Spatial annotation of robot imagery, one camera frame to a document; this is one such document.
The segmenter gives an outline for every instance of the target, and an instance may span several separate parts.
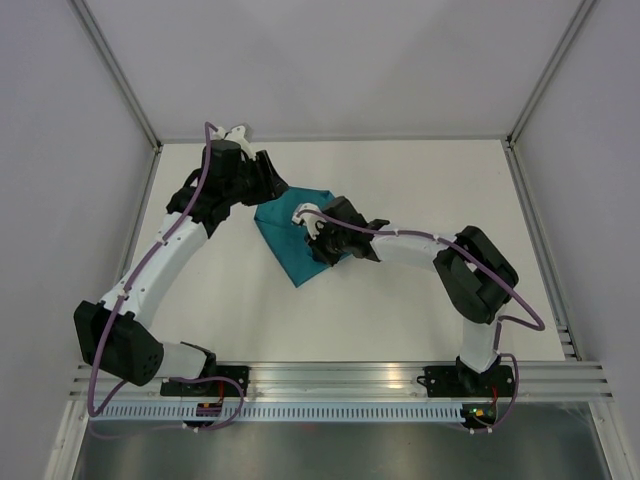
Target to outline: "black bracket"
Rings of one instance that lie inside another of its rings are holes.
[[[216,365],[215,375],[235,380],[241,387],[243,395],[249,386],[249,367],[246,365]],[[226,382],[181,383],[169,381],[160,387],[162,397],[239,397],[238,391]]]
[[[515,392],[513,371],[508,365],[497,365],[491,377],[478,385],[474,391],[458,378],[455,365],[434,365],[424,367],[424,376],[418,383],[427,389],[429,398],[493,398],[495,387],[499,397],[512,397]]]

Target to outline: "teal cloth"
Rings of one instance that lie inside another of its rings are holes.
[[[258,205],[253,219],[296,288],[329,266],[312,258],[304,241],[307,229],[291,221],[293,212],[301,203],[314,203],[322,208],[334,198],[328,190],[290,187],[277,200]]]

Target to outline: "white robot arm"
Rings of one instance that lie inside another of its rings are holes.
[[[499,364],[494,344],[496,316],[511,297],[481,271],[469,268],[446,243],[472,251],[474,257],[482,259],[483,265],[511,288],[518,283],[518,275],[479,228],[466,227],[457,235],[398,235],[407,229],[386,220],[367,223],[344,197],[334,199],[322,209],[302,204],[292,221],[307,228],[305,239],[314,259],[328,265],[335,265],[350,253],[357,258],[398,262],[437,272],[463,319],[462,348],[456,360],[459,380],[469,391],[486,383]]]
[[[249,136],[244,125],[228,132],[217,129],[210,142],[209,162],[205,162],[205,148],[201,168],[192,172],[171,198],[146,254],[99,302],[84,301],[78,306],[74,321],[86,363],[93,365],[96,357],[101,357],[101,370],[138,386],[156,376],[194,379],[215,375],[215,354],[187,343],[158,342],[148,329],[178,273],[229,216],[231,207],[264,203],[288,189],[267,152],[253,150]],[[197,187],[192,183],[201,181],[207,164],[205,181],[195,195]],[[184,221],[178,222],[187,209]],[[104,349],[98,355],[105,326],[114,315]]]

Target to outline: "purple cable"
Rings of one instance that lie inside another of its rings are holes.
[[[225,383],[228,383],[229,385],[232,385],[238,391],[238,395],[240,396],[240,404],[236,407],[236,410],[233,412],[233,415],[231,415],[228,419],[226,419],[225,421],[223,421],[221,423],[210,425],[208,427],[198,427],[197,431],[200,431],[200,430],[206,430],[206,431],[220,430],[221,428],[224,428],[224,427],[228,426],[240,414],[240,411],[242,410],[242,406],[244,405],[244,393],[242,392],[242,387],[238,384],[238,382],[236,382],[235,380],[233,380],[231,378],[227,378],[227,377],[205,377],[205,378],[189,379],[189,378],[182,378],[182,377],[174,377],[174,378],[171,378],[170,380],[176,381],[176,382],[182,382],[182,383],[225,382]],[[216,410],[215,413],[218,413],[221,409],[213,409],[213,410]],[[141,431],[138,431],[138,432],[123,433],[123,434],[120,434],[120,435],[108,435],[108,434],[96,432],[92,420],[89,420],[89,424],[87,425],[87,428],[89,429],[89,433],[92,436],[94,436],[95,438],[97,438],[98,440],[122,440],[122,439],[125,439],[125,438],[131,438],[131,437],[135,437],[137,435],[141,435],[141,434],[144,434],[144,433],[157,432],[157,431],[160,431],[160,430],[183,430],[183,429],[185,429],[184,423],[181,423],[181,424],[167,424],[167,425],[157,425],[155,427],[151,427],[151,428],[148,428],[148,429],[145,429],[145,430],[141,430]]]
[[[529,305],[513,288],[511,288],[498,275],[496,275],[494,272],[489,270],[482,262],[480,262],[480,260],[478,260],[473,255],[471,255],[471,253],[469,253],[467,250],[447,240],[446,238],[436,237],[431,233],[422,232],[419,230],[372,230],[369,228],[363,228],[363,227],[358,227],[356,225],[351,225],[350,223],[343,222],[342,220],[338,220],[336,218],[330,217],[329,215],[326,215],[322,212],[318,212],[315,210],[301,210],[300,212],[298,212],[298,216],[303,213],[310,213],[310,214],[316,215],[328,222],[334,223],[344,228],[348,228],[350,230],[355,230],[356,232],[361,232],[361,233],[366,233],[369,235],[376,235],[376,236],[411,235],[415,237],[426,238],[428,240],[432,240],[434,242],[438,242],[443,245],[446,245],[447,247],[453,248],[456,252],[458,252],[460,255],[466,258],[467,261],[469,261],[470,263],[473,263],[476,267],[478,267],[478,269],[482,273],[484,273],[489,278],[491,278],[491,280],[493,280],[498,285],[500,285],[500,287],[502,287],[502,289],[505,292],[507,292],[509,296],[513,297],[516,300],[516,302],[518,302],[520,306],[524,308],[525,311],[529,315],[531,315],[531,318],[533,318],[533,320],[535,321],[535,324],[532,324],[520,318],[513,317],[511,315],[501,315],[500,317],[498,317],[497,318],[498,325],[496,326],[496,336],[493,342],[493,349],[496,351],[498,350],[498,346],[500,344],[500,335],[502,333],[502,322],[504,321],[514,322],[514,323],[517,323],[518,325],[522,325],[523,327],[530,328],[531,330],[535,330],[537,332],[542,332],[545,329],[545,324],[542,321],[542,318],[540,318],[540,316],[533,309],[533,307],[531,307],[531,305]],[[500,417],[500,419],[493,426],[474,429],[474,433],[488,433],[490,430],[493,431],[493,429],[500,426],[506,420],[506,418],[511,414],[513,410],[513,405],[516,403],[516,399],[518,398],[518,390],[520,388],[520,371],[518,369],[518,361],[516,360],[515,355],[513,355],[512,353],[501,353],[499,355],[501,358],[503,357],[509,358],[513,363],[513,376],[515,381],[513,396],[511,397],[511,401],[509,402],[507,411],[502,415],[502,417]]]
[[[187,216],[191,212],[191,209],[193,208],[193,205],[198,199],[198,196],[200,195],[200,192],[204,187],[204,182],[207,178],[207,173],[209,172],[209,162],[211,157],[210,130],[217,132],[218,128],[209,122],[205,122],[204,135],[206,138],[206,147],[205,147],[206,152],[204,157],[204,165],[202,166],[202,173],[200,174],[200,178],[198,179],[198,185],[196,186],[196,190],[193,192],[193,196],[191,197],[191,200],[189,200],[187,207],[184,209],[184,211],[182,212],[178,220],[176,220],[175,223],[169,228],[169,230],[167,230],[167,232],[162,236],[163,242],[158,241],[154,243],[153,246],[149,249],[149,251],[147,251],[147,253],[144,255],[144,257],[142,257],[142,260],[140,260],[138,265],[136,265],[136,268],[131,272],[131,275],[129,275],[129,278],[127,282],[124,284],[124,287],[122,289],[125,294],[128,293],[129,290],[131,290],[131,287],[133,286],[134,282],[136,281],[136,279],[138,278],[138,276],[140,275],[144,267],[149,263],[151,258],[164,245],[164,243],[167,242],[167,240],[171,237],[171,235],[180,227],[182,222],[184,222],[185,218],[187,218]],[[118,312],[120,312],[120,309],[122,308],[122,304],[124,303],[124,301],[125,301],[125,297],[123,295],[118,295],[118,298],[116,299],[116,303],[113,306],[113,309],[111,310],[111,314],[107,319],[107,323],[104,326],[104,330],[102,331],[100,341],[98,342],[98,347],[96,348],[96,354],[93,358],[93,365],[91,367],[91,377],[89,378],[89,391],[87,393],[87,412],[89,413],[90,417],[97,417],[98,415],[100,415],[104,411],[105,407],[109,404],[113,396],[116,393],[118,393],[118,391],[127,383],[125,380],[118,383],[114,387],[114,389],[111,390],[111,392],[109,392],[109,394],[104,399],[102,404],[100,404],[98,408],[95,408],[96,383],[98,381],[98,371],[100,370],[100,362],[102,361],[102,354],[104,353],[104,347],[107,343],[107,338],[109,337],[109,333],[111,333],[111,328],[113,328],[113,324],[116,321],[116,316],[118,315]]]
[[[236,410],[233,412],[233,415],[231,415],[229,418],[227,418],[222,423],[216,423],[214,425],[209,425],[208,427],[200,427],[198,430],[206,430],[206,431],[220,430],[221,428],[224,428],[227,425],[229,425],[231,422],[233,422],[233,420],[238,415],[240,415],[240,411],[242,410],[242,406],[244,405],[244,393],[242,392],[242,387],[238,384],[238,382],[236,382],[235,380],[232,380],[231,378],[227,378],[227,377],[206,377],[206,378],[172,377],[169,380],[174,381],[174,382],[181,382],[181,383],[206,383],[206,382],[216,382],[216,381],[225,382],[225,383],[228,383],[229,385],[233,385],[235,387],[235,389],[238,391],[238,395],[240,396],[240,403],[238,404],[238,407],[236,408]]]
[[[529,315],[531,315],[531,318],[533,318],[533,320],[535,321],[535,324],[526,322],[520,318],[512,317],[510,315],[502,315],[501,317],[498,317],[499,322],[508,320],[511,322],[515,322],[519,325],[522,325],[524,327],[530,328],[532,330],[535,330],[537,332],[542,332],[545,329],[544,322],[542,321],[540,316],[531,307],[531,305],[529,305],[513,288],[507,285],[507,283],[504,280],[502,280],[498,275],[496,275],[494,272],[492,272],[487,267],[485,267],[484,264],[480,262],[480,260],[478,260],[473,255],[471,255],[467,250],[462,248],[460,245],[457,245],[447,240],[446,238],[436,237],[431,233],[421,232],[419,230],[372,230],[369,228],[363,228],[363,227],[358,227],[356,225],[351,225],[350,223],[343,222],[342,220],[338,220],[336,218],[332,218],[322,212],[317,212],[315,210],[301,210],[300,212],[298,212],[298,216],[302,215],[303,213],[310,213],[310,214],[316,215],[328,222],[335,223],[336,225],[348,228],[350,230],[355,230],[356,232],[361,232],[361,233],[366,233],[369,235],[376,235],[376,236],[386,236],[386,237],[398,236],[398,235],[411,235],[414,237],[426,238],[428,240],[432,240],[434,242],[441,243],[442,245],[446,245],[447,247],[453,248],[456,252],[458,252],[460,255],[466,258],[467,261],[469,261],[470,263],[473,263],[476,267],[478,267],[478,270],[480,270],[482,273],[487,275],[491,280],[493,280],[498,285],[500,285],[500,287],[502,287],[502,289],[505,292],[507,292],[509,296],[513,297],[516,300],[516,302],[518,302],[520,306],[524,308]]]

